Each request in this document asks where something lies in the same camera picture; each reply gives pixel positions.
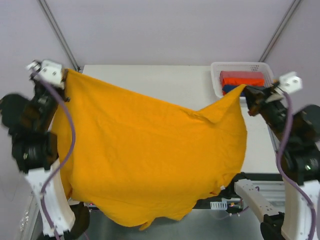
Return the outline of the white plastic basket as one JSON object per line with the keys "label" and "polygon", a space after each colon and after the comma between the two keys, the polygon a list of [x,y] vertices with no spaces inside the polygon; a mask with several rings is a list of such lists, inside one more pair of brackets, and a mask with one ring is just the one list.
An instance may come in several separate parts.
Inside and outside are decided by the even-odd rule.
{"label": "white plastic basket", "polygon": [[264,76],[265,87],[269,87],[274,83],[274,74],[269,65],[264,62],[213,62],[210,65],[211,81],[218,100],[223,97],[220,81],[221,71],[261,72]]}

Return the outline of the yellow t shirt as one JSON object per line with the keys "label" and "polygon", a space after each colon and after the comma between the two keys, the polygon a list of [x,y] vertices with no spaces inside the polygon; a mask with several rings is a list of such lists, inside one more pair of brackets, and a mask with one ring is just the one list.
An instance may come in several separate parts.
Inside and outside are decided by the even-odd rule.
{"label": "yellow t shirt", "polygon": [[192,110],[69,70],[66,106],[76,138],[60,170],[66,197],[95,204],[125,227],[181,220],[242,169],[243,89]]}

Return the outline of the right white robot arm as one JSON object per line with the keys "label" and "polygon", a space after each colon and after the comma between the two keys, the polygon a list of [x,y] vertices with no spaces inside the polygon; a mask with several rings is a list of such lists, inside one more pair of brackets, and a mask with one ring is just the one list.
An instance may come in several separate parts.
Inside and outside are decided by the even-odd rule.
{"label": "right white robot arm", "polygon": [[225,184],[230,197],[241,197],[260,222],[265,240],[317,240],[320,198],[320,107],[310,104],[293,113],[292,101],[276,88],[243,90],[250,116],[261,115],[279,141],[276,167],[285,190],[285,211],[276,210],[249,179]]}

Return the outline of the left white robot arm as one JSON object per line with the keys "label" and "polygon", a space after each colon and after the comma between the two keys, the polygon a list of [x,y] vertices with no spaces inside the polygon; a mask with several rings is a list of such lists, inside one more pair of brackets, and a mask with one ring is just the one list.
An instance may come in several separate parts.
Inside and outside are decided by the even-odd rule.
{"label": "left white robot arm", "polygon": [[[90,224],[88,207],[83,202],[69,204],[60,176],[76,143],[75,126],[65,105],[70,100],[65,94],[67,76],[68,70],[45,67],[30,75],[32,99],[9,93],[0,100],[1,124],[11,137],[12,157],[39,207],[40,240],[76,240]],[[62,107],[71,128],[71,144],[63,161],[59,160],[58,137],[49,131],[58,107]]]}

